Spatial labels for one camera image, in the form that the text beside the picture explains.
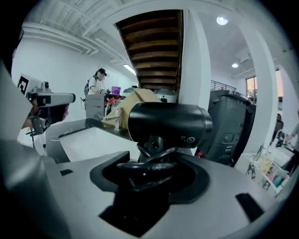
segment gray trash can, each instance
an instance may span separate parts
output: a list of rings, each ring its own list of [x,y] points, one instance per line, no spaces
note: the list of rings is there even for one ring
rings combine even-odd
[[[198,148],[202,158],[229,164],[239,142],[245,120],[248,98],[235,91],[211,91],[208,113],[213,122],[210,140]]]
[[[87,95],[85,99],[86,118],[92,118],[95,114],[104,117],[106,94]]]

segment ceiling beam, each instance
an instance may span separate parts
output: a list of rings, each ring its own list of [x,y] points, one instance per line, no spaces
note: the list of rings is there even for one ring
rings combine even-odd
[[[122,5],[121,0],[107,0],[107,2],[115,9]]]
[[[42,39],[42,40],[46,40],[46,41],[49,41],[49,42],[55,42],[55,43],[58,43],[58,44],[61,44],[61,45],[64,45],[66,47],[70,47],[70,48],[73,48],[74,50],[78,51],[78,52],[84,52],[85,49],[78,49],[74,46],[71,46],[69,44],[66,44],[64,42],[61,42],[61,41],[57,41],[57,40],[54,40],[54,39],[50,39],[50,38],[47,38],[47,37],[42,37],[42,36],[37,36],[37,35],[24,35],[23,36],[24,38],[37,38],[37,39]]]
[[[115,25],[103,26],[101,29],[106,32],[111,38],[113,38],[118,45],[120,45],[123,49],[126,49],[125,45],[122,42],[121,35]]]
[[[33,33],[35,35],[46,35],[46,36],[54,37],[56,39],[60,39],[61,41],[65,41],[65,42],[72,43],[74,45],[80,46],[83,49],[87,49],[87,52],[86,52],[87,54],[91,53],[94,50],[94,49],[86,46],[82,42],[77,42],[77,41],[75,41],[73,39],[70,39],[66,36],[59,35],[57,33],[50,32],[50,31],[47,31],[47,30],[44,30],[44,29],[37,29],[37,28],[30,28],[30,27],[23,27],[23,29],[24,29],[24,33]]]
[[[123,56],[123,54],[116,51],[113,47],[111,47],[109,44],[107,44],[103,40],[101,40],[99,38],[96,38],[95,40],[97,42],[99,42],[101,45],[103,45],[106,50],[108,50],[110,53],[112,53],[116,59],[118,59],[122,62],[125,62],[126,58]]]
[[[98,16],[100,13],[102,12],[106,12],[106,9],[110,7],[110,4],[108,2],[105,2],[104,4],[100,5],[99,7],[97,7],[94,11],[92,11],[89,15],[91,18],[95,18],[96,16]]]
[[[79,13],[81,16],[85,17],[87,20],[92,21],[94,25],[96,25],[96,23],[94,22],[94,20],[90,17],[88,17],[85,13],[83,13],[79,8],[69,4],[66,0],[56,0],[59,1],[63,4],[65,4],[66,6],[70,7],[71,9],[73,9],[74,11],[76,11],[77,13]]]
[[[38,23],[35,23],[35,22],[24,22],[22,26],[24,28],[27,27],[27,28],[42,29],[42,30],[48,31],[50,33],[54,33],[54,34],[56,34],[56,36],[60,35],[63,38],[69,39],[69,41],[77,42],[78,44],[83,44],[86,47],[93,49],[93,51],[94,51],[93,53],[94,54],[96,54],[96,53],[99,52],[99,50],[96,47],[94,47],[93,45],[91,45],[90,43],[88,43],[88,42],[86,42],[86,41],[84,41],[82,39],[79,39],[79,38],[77,38],[77,37],[75,37],[73,35],[70,35],[70,34],[68,34],[66,32],[57,30],[55,28],[51,28],[49,26],[41,25],[41,24],[38,24]]]
[[[239,20],[239,15],[233,12],[232,8],[221,6],[221,3],[216,1],[135,0],[122,5],[118,11],[104,19],[104,21],[99,23],[97,27],[101,28],[105,25],[115,24],[134,15],[168,9],[194,9],[198,12],[211,13],[214,15],[224,15],[230,21],[235,20],[236,22],[238,22]]]
[[[221,0],[221,4],[224,6],[235,7],[235,0]]]

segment window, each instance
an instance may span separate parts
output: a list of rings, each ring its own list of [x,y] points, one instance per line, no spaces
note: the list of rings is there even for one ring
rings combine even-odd
[[[275,75],[276,75],[278,96],[282,97],[284,94],[284,90],[283,90],[283,84],[282,84],[280,70],[277,70],[275,72]],[[247,97],[253,98],[253,100],[255,101],[257,98],[257,79],[256,79],[256,77],[249,78],[249,79],[247,79],[246,82],[247,82]]]

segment white ceiling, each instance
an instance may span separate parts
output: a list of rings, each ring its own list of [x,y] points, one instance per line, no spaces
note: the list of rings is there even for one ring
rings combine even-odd
[[[234,76],[253,67],[252,60],[241,63],[238,58],[240,51],[249,53],[249,49],[237,24],[229,21],[221,26],[216,22],[218,16],[212,14],[199,13],[199,17],[206,34],[212,69]],[[239,64],[239,68],[232,68],[233,63]]]
[[[42,0],[29,13],[23,25],[24,37],[47,39],[88,55],[101,54],[113,64],[129,63],[115,25],[102,26],[109,16],[126,6],[150,0]],[[240,51],[248,51],[238,26],[229,21],[220,26],[216,15],[200,13],[209,46],[211,66],[233,76],[253,67],[240,63]],[[233,63],[240,67],[234,69]]]

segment purple object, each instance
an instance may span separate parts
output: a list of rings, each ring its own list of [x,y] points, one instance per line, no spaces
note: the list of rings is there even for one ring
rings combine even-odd
[[[121,88],[118,86],[112,86],[111,90],[111,94],[113,95],[119,95],[121,93]]]

